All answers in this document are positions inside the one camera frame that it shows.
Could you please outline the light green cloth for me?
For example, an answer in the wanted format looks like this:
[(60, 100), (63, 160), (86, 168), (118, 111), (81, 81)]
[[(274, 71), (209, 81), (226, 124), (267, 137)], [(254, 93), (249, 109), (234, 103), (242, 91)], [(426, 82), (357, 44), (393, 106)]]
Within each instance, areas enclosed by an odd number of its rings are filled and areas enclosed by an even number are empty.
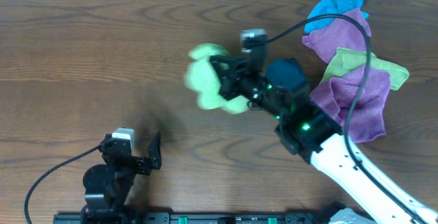
[(200, 44), (188, 55), (193, 59), (184, 75), (185, 86), (197, 94), (197, 105), (202, 110), (222, 109), (229, 114), (241, 114), (249, 110), (248, 99), (238, 96), (227, 101), (219, 94), (220, 80), (209, 62), (214, 55), (228, 56), (228, 51), (215, 44)]

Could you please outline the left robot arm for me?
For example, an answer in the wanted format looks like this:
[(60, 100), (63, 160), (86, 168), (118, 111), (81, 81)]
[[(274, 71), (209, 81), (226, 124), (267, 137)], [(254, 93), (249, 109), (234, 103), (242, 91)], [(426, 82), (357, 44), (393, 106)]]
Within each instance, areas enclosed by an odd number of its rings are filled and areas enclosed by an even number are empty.
[(150, 175), (162, 166), (161, 133), (157, 132), (147, 148), (148, 155), (133, 156), (135, 131), (118, 128), (106, 134), (98, 150), (104, 164), (86, 171), (83, 177), (86, 209), (81, 223), (142, 223), (143, 217), (125, 205), (137, 175)]

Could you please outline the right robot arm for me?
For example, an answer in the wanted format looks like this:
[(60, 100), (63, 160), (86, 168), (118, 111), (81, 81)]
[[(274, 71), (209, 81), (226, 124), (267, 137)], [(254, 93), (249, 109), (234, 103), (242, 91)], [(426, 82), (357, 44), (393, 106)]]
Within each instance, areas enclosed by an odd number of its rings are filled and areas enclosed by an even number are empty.
[(246, 97), (275, 116), (281, 144), (339, 184), (377, 223), (437, 222), (436, 211), (390, 180), (310, 100), (309, 82), (297, 60), (275, 60), (264, 70), (263, 54), (256, 49), (250, 58), (213, 55), (209, 62), (223, 97)]

